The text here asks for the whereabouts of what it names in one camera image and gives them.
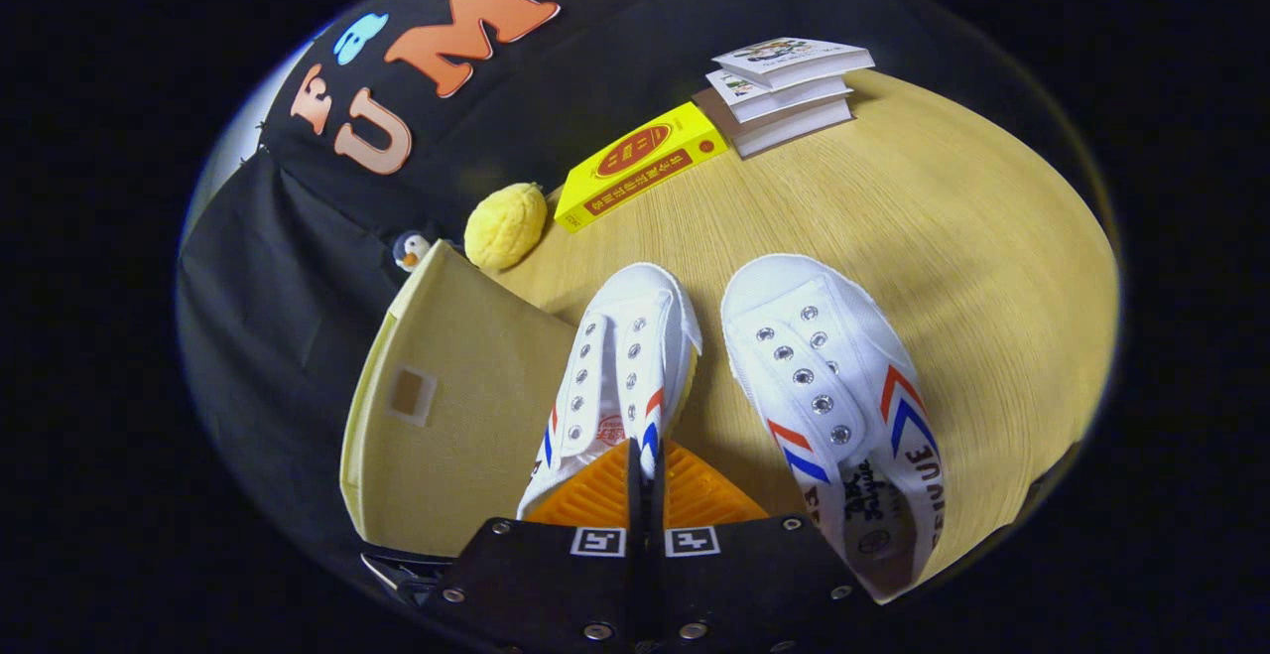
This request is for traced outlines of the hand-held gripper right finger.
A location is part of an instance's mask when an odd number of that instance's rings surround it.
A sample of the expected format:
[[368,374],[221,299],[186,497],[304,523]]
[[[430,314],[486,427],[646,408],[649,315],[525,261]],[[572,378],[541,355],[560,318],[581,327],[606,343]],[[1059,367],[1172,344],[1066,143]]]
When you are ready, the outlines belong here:
[[679,444],[658,456],[650,523],[653,653],[843,653],[866,621],[812,518],[767,514]]

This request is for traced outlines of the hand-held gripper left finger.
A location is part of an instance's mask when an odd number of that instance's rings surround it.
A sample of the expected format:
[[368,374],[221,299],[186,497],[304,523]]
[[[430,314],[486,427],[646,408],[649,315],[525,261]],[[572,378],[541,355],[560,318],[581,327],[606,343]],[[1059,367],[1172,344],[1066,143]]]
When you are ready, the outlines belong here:
[[422,611],[478,653],[634,653],[652,632],[639,443],[626,446],[625,527],[488,519]]

